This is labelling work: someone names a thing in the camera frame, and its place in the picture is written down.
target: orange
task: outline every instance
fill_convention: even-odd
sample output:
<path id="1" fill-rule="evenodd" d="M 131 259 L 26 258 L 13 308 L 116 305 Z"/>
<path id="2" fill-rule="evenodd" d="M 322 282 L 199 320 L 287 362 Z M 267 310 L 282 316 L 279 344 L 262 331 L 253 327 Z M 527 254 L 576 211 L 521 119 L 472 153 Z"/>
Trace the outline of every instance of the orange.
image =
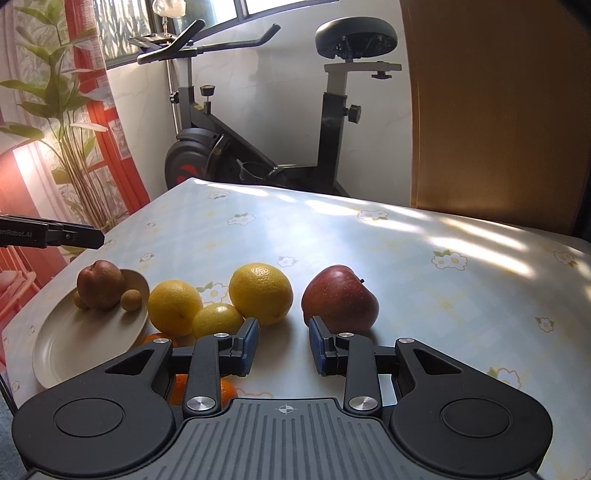
<path id="1" fill-rule="evenodd" d="M 244 318 L 254 317 L 262 326 L 283 320 L 294 300 L 285 274 L 264 263 L 250 263 L 236 269 L 228 294 Z"/>
<path id="2" fill-rule="evenodd" d="M 176 378 L 174 379 L 173 392 L 170 395 L 170 400 L 168 403 L 171 405 L 181 406 L 183 404 L 183 396 L 186 388 L 187 375 L 176 375 Z M 236 391 L 234 385 L 232 385 L 228 380 L 224 379 L 220 380 L 220 390 L 222 392 L 222 407 L 226 408 L 228 403 L 230 403 L 230 400 L 238 396 L 238 392 Z"/>
<path id="3" fill-rule="evenodd" d="M 223 378 L 220 380 L 220 389 L 222 390 L 222 407 L 226 408 L 230 400 L 238 396 L 238 392 L 234 385 Z"/>
<path id="4" fill-rule="evenodd" d="M 169 340 L 173 341 L 173 348 L 178 347 L 178 342 L 170 335 L 166 335 L 166 333 L 153 333 L 152 335 L 148 335 L 145 338 L 145 340 L 142 342 L 142 345 L 144 345 L 146 343 L 150 343 L 152 340 L 154 340 L 156 338 L 168 338 Z"/>

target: small orange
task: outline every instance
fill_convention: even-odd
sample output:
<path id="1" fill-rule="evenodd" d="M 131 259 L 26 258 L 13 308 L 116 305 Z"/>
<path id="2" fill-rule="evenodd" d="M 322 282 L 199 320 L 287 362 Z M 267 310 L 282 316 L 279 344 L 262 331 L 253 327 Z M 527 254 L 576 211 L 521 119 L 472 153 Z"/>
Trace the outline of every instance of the small orange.
<path id="1" fill-rule="evenodd" d="M 166 335 L 166 333 L 153 333 L 152 335 L 148 335 L 142 342 L 142 345 L 150 343 L 152 340 L 156 338 L 168 338 L 169 340 L 173 341 L 173 348 L 178 347 L 178 342 L 176 341 L 176 339 L 174 337 L 171 337 L 170 335 Z"/>
<path id="2" fill-rule="evenodd" d="M 183 396 L 186 388 L 187 375 L 176 375 L 176 378 L 174 379 L 173 392 L 170 395 L 170 400 L 168 403 L 171 405 L 181 406 L 183 404 Z M 226 408 L 230 400 L 238 396 L 238 392 L 236 391 L 236 388 L 234 388 L 234 385 L 232 385 L 228 380 L 224 379 L 220 380 L 220 390 L 222 392 L 222 407 Z"/>
<path id="3" fill-rule="evenodd" d="M 187 388 L 187 374 L 176 375 L 174 379 L 173 392 L 168 403 L 181 406 L 183 404 L 184 391 Z"/>
<path id="4" fill-rule="evenodd" d="M 230 400 L 238 396 L 238 392 L 234 385 L 223 378 L 220 380 L 220 389 L 222 390 L 222 407 L 226 408 Z"/>

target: red apple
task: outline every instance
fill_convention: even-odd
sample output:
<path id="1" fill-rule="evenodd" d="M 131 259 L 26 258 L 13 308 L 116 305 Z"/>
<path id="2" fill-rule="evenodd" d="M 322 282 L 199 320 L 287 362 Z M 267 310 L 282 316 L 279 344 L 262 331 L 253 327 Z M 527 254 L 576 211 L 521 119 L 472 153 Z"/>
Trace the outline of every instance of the red apple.
<path id="1" fill-rule="evenodd" d="M 80 299 L 94 310 L 109 310 L 121 300 L 125 279 L 121 270 L 107 260 L 83 268 L 76 282 Z"/>
<path id="2" fill-rule="evenodd" d="M 331 333 L 367 332 L 378 318 L 378 299 L 349 267 L 333 265 L 316 275 L 301 298 L 304 322 L 322 317 Z"/>

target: lemon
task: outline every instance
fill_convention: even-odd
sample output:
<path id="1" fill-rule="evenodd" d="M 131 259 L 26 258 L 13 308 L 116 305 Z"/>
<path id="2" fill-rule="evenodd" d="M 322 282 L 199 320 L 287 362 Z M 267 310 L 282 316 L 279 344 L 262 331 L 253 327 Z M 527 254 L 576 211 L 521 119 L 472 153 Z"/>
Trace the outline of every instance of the lemon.
<path id="1" fill-rule="evenodd" d="M 199 310 L 193 319 L 193 336 L 197 338 L 214 333 L 236 335 L 244 319 L 240 312 L 227 303 L 214 303 Z"/>
<path id="2" fill-rule="evenodd" d="M 148 315 L 160 332 L 177 337 L 191 333 L 191 322 L 203 308 L 195 287 L 182 280 L 156 285 L 148 297 Z"/>
<path id="3" fill-rule="evenodd" d="M 283 272 L 264 263 L 238 268 L 230 279 L 228 293 L 244 318 L 254 317 L 261 325 L 283 319 L 294 300 L 290 281 Z"/>

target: sunlight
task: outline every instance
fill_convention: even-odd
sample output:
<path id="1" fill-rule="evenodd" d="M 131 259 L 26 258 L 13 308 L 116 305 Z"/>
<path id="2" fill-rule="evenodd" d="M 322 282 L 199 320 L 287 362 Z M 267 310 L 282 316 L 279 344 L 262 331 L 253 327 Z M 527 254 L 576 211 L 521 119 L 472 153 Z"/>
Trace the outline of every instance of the sunlight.
<path id="1" fill-rule="evenodd" d="M 400 232 L 412 232 L 412 233 L 424 233 L 425 230 L 419 226 L 411 225 L 410 223 L 404 222 L 395 222 L 394 220 L 383 220 L 383 219 L 375 219 L 375 220 L 363 220 L 364 223 L 367 225 L 378 226 L 381 228 L 388 228 L 390 230 L 398 230 Z"/>
<path id="2" fill-rule="evenodd" d="M 265 190 L 256 189 L 253 187 L 241 187 L 238 185 L 208 183 L 210 187 L 222 190 L 232 190 L 233 192 L 246 193 L 247 195 L 254 195 L 256 197 L 267 197 L 269 194 Z"/>
<path id="3" fill-rule="evenodd" d="M 521 228 L 517 228 L 516 226 L 512 226 L 512 225 L 505 225 L 504 223 L 496 223 L 496 222 L 491 222 L 489 220 L 481 220 L 479 218 L 471 218 L 470 220 L 476 220 L 477 222 L 488 223 L 490 225 L 495 225 L 495 226 L 501 226 L 503 228 L 506 228 L 507 230 L 513 230 L 515 232 L 523 232 L 523 229 L 521 229 Z"/>
<path id="4" fill-rule="evenodd" d="M 589 268 L 589 266 L 585 262 L 581 261 L 577 262 L 577 266 L 579 268 L 579 273 L 581 273 L 581 276 L 583 276 L 587 280 L 591 280 L 591 268 Z"/>
<path id="5" fill-rule="evenodd" d="M 528 247 L 526 244 L 519 242 L 513 238 L 510 238 L 505 235 L 501 235 L 499 233 L 491 232 L 490 230 L 485 230 L 475 225 L 471 225 L 466 222 L 460 222 L 459 220 L 454 220 L 453 218 L 443 218 L 441 219 L 443 223 L 448 224 L 449 226 L 453 226 L 459 228 L 460 230 L 464 230 L 467 233 L 471 233 L 472 235 L 481 236 L 482 238 L 486 238 L 488 240 L 492 240 L 501 245 L 505 245 L 506 247 L 514 248 L 515 250 L 519 250 L 520 252 L 528 251 Z"/>
<path id="6" fill-rule="evenodd" d="M 429 243 L 437 247 L 451 249 L 453 251 L 457 251 L 458 253 L 464 254 L 467 257 L 479 258 L 480 260 L 484 260 L 485 262 L 491 263 L 493 265 L 498 265 L 499 267 L 502 267 L 506 270 L 510 270 L 523 277 L 535 277 L 535 272 L 529 265 L 519 260 L 516 260 L 513 257 L 509 257 L 507 255 L 500 254 L 493 250 L 481 247 L 480 245 L 465 242 L 464 240 L 460 240 L 459 238 L 431 237 L 430 239 L 428 239 L 428 241 Z"/>
<path id="7" fill-rule="evenodd" d="M 317 196 L 324 197 L 325 199 L 340 200 L 342 202 L 355 203 L 356 205 L 367 205 L 369 203 L 367 200 L 352 199 L 349 197 L 339 197 L 336 195 L 327 195 L 325 193 L 319 193 L 319 194 L 317 194 Z"/>
<path id="8" fill-rule="evenodd" d="M 394 213 L 399 213 L 400 215 L 405 215 L 407 217 L 416 218 L 417 220 L 431 220 L 431 218 L 426 215 L 425 213 L 419 212 L 418 210 L 406 207 L 397 207 L 396 205 L 386 205 L 385 203 L 379 204 L 381 208 L 385 210 L 390 210 Z"/>
<path id="9" fill-rule="evenodd" d="M 316 212 L 324 213 L 326 215 L 357 215 L 359 212 L 352 208 L 335 205 L 333 203 L 321 202 L 320 200 L 306 200 L 304 202 L 308 207 L 312 207 Z"/>
<path id="10" fill-rule="evenodd" d="M 289 202 L 289 203 L 295 203 L 295 202 L 297 202 L 297 200 L 295 198 L 292 198 L 289 195 L 286 195 L 285 193 L 276 193 L 275 196 L 278 199 L 283 200 L 284 202 Z"/>

